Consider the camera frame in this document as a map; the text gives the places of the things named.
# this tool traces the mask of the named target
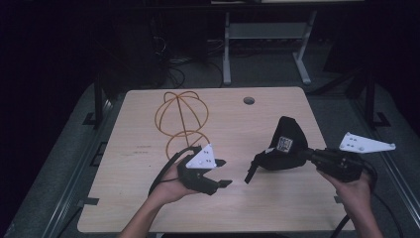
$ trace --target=hole in table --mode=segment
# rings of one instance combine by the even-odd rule
[[[244,97],[244,103],[247,105],[253,105],[256,100],[253,97]]]

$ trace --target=hand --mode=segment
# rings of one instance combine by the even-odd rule
[[[343,200],[347,214],[355,224],[358,236],[361,238],[383,237],[370,207],[370,177],[362,173],[359,180],[341,182],[318,172],[336,188],[337,195]]]
[[[127,237],[146,237],[152,222],[158,215],[160,209],[168,203],[178,201],[188,194],[198,193],[198,191],[187,189],[177,178],[177,166],[172,165],[162,180],[175,179],[161,182],[155,187],[152,194],[146,199],[140,209],[136,212],[127,226],[120,233],[120,238]]]
[[[198,193],[198,191],[186,188],[178,178],[178,163],[172,165],[166,174],[164,174],[161,180],[163,181],[157,185],[155,190],[152,192],[151,197],[159,202],[161,205],[165,205],[171,202],[180,200],[186,195]]]
[[[322,172],[319,174],[336,188],[337,195],[343,200],[349,216],[355,212],[370,209],[370,177],[367,174],[362,173],[359,180],[351,182],[341,182]]]

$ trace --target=person's right hand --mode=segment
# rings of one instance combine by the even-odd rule
[[[336,188],[337,195],[342,199],[346,212],[351,218],[359,212],[370,210],[370,177],[367,174],[362,173],[359,180],[341,182],[318,172]]]
[[[383,237],[370,207],[370,177],[362,173],[359,180],[341,182],[318,171],[336,189],[344,208],[355,224],[359,237]]]

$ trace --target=table surface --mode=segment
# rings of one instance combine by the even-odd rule
[[[187,90],[136,90],[127,93],[101,165],[89,193],[97,205],[85,205],[78,229],[85,233],[119,232],[144,200],[158,172],[167,162],[170,137],[160,132],[155,116],[167,92]],[[325,142],[309,103],[299,87],[192,89],[208,108],[208,120],[199,130],[213,145],[215,157],[227,164],[206,176],[232,179],[227,188],[209,196],[194,194],[163,207],[151,232],[276,232],[334,230],[345,216],[335,201],[334,188],[305,166],[268,172],[258,168],[244,182],[255,154],[266,149],[281,116],[296,119],[310,148],[324,149]],[[252,97],[255,103],[244,103]],[[198,121],[207,116],[202,102],[185,99]],[[186,129],[197,120],[185,104],[181,110]],[[179,109],[170,105],[161,120],[163,131],[182,131]],[[186,148],[185,138],[175,138],[169,155]],[[351,222],[345,230],[353,230]]]

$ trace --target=cord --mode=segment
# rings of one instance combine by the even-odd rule
[[[243,47],[243,51],[247,52],[250,51],[249,53],[244,53],[242,55],[235,53],[235,47],[233,46],[233,44],[229,44],[232,46],[232,52],[231,55],[232,57],[235,58],[250,58],[250,57],[254,57],[257,55],[260,55],[263,52],[263,45],[264,43],[262,41],[258,41],[256,42],[255,40],[252,40],[251,43],[250,41],[241,41],[241,43],[244,44],[238,44],[240,46]]]
[[[391,215],[391,218],[392,218],[392,220],[393,220],[393,222],[394,222],[394,224],[395,224],[395,226],[398,230],[399,237],[403,238],[404,234],[402,232],[401,225],[399,224],[395,214],[392,212],[391,208],[386,204],[386,202],[374,192],[376,182],[377,182],[377,171],[376,171],[376,169],[374,168],[374,166],[370,162],[368,162],[366,160],[362,160],[362,161],[363,161],[363,164],[364,164],[364,170],[366,170],[368,172],[368,174],[370,175],[370,179],[371,179],[370,190],[371,190],[372,196],[375,197],[386,208],[386,210],[389,212],[389,214]],[[346,215],[342,219],[342,221],[339,223],[337,228],[334,230],[334,232],[330,236],[330,238],[336,238],[349,220],[350,220],[350,217],[348,215]]]
[[[219,88],[221,88],[223,86],[223,82],[224,82],[223,81],[223,71],[222,71],[222,69],[220,69],[220,67],[216,63],[214,63],[214,62],[208,61],[207,63],[210,64],[210,65],[215,66],[217,68],[217,70],[220,72],[220,76],[221,76],[222,80],[221,80],[221,82],[219,84]]]
[[[211,56],[215,56],[219,53],[221,53],[224,50],[224,42],[223,40],[208,40],[208,50],[207,50],[207,56],[211,57]]]
[[[175,77],[175,75],[173,75],[173,73],[171,73],[171,70],[175,70],[177,72],[179,72],[182,76],[182,81],[178,82],[177,78]],[[168,72],[167,72],[167,76],[169,77],[169,79],[172,81],[173,87],[174,88],[179,88],[181,86],[183,86],[183,83],[185,82],[185,73],[178,69],[178,68],[174,68],[174,67],[169,67],[168,68]]]
[[[159,50],[158,52],[157,52],[157,54],[159,55],[159,56],[162,56],[163,55],[163,53],[164,53],[164,50],[166,50],[166,47],[167,47],[167,45],[166,45],[166,41],[164,40],[164,38],[162,38],[162,37],[154,37],[154,39],[155,40],[157,40],[157,44],[158,44],[158,42],[162,42],[162,44],[163,44],[163,46],[161,47],[161,50]]]
[[[179,178],[171,178],[171,179],[167,179],[167,180],[161,180],[160,182],[167,182],[167,181],[173,181],[173,180],[178,180]]]
[[[155,178],[154,182],[151,185],[151,188],[149,189],[150,196],[152,194],[152,191],[158,186],[159,183],[161,183],[161,178],[163,178],[164,174],[166,174],[167,170],[187,151],[192,151],[194,154],[198,153],[196,150],[199,149],[199,147],[188,147],[183,149],[182,151],[176,153],[172,158],[170,158],[169,161],[167,161],[166,165],[161,169],[157,177]]]
[[[389,212],[389,214],[391,215],[391,218],[396,226],[396,229],[398,230],[398,235],[400,238],[404,237],[404,233],[402,232],[401,229],[401,225],[399,224],[398,220],[396,219],[395,214],[392,212],[391,208],[388,206],[388,204],[385,203],[385,201],[379,197],[379,195],[377,195],[376,193],[372,193],[373,196],[380,202],[382,203],[382,205],[386,208],[386,210]]]

